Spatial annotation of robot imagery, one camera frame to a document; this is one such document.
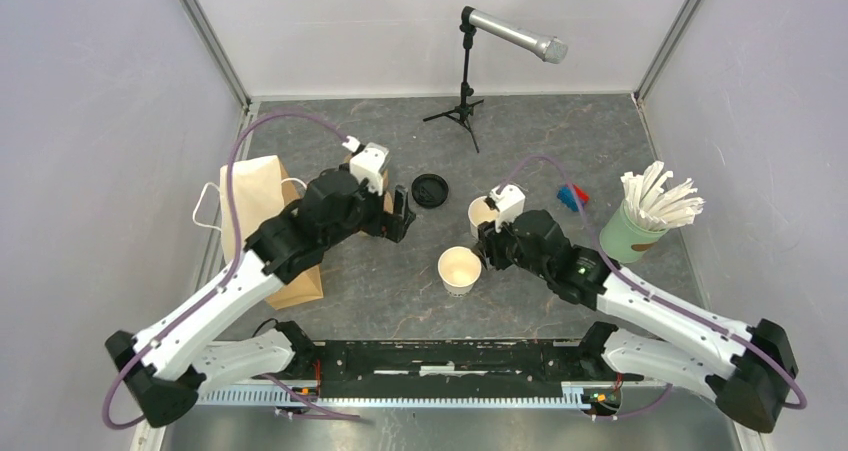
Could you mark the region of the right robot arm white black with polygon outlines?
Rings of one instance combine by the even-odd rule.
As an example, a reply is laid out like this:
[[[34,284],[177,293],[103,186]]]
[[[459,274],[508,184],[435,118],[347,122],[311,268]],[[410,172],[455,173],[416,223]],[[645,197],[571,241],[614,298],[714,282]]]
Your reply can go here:
[[[725,318],[679,299],[614,260],[572,244],[545,210],[514,221],[478,225],[475,254],[485,267],[518,267],[543,280],[560,299],[632,323],[639,338],[609,323],[594,325],[577,353],[591,379],[637,374],[688,389],[714,402],[736,423],[774,431],[792,403],[798,365],[786,330]]]

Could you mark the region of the white paper cup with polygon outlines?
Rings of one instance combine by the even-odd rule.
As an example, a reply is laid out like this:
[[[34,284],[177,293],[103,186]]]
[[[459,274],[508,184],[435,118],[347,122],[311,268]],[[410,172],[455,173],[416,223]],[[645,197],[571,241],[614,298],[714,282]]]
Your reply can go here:
[[[480,278],[482,265],[471,249],[455,246],[438,259],[437,270],[445,290],[455,297],[466,295]]]
[[[487,202],[486,196],[475,198],[468,206],[467,217],[470,223],[470,235],[478,238],[478,226],[482,223],[495,221],[499,211],[496,208],[491,208]]]

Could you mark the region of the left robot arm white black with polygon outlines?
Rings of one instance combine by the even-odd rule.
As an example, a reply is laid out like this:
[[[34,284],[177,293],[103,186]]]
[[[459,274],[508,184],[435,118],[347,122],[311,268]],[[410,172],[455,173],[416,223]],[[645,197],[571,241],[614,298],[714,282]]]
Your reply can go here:
[[[104,424],[123,430],[141,422],[154,428],[184,416],[201,393],[241,378],[284,372],[306,376],[313,350],[280,331],[209,356],[209,343],[255,304],[319,265],[325,253],[365,233],[398,243],[415,220],[407,189],[394,189],[387,211],[381,185],[342,165],[323,171],[303,196],[262,222],[240,254],[168,316],[131,334],[118,330],[104,346],[117,371],[102,409]]]

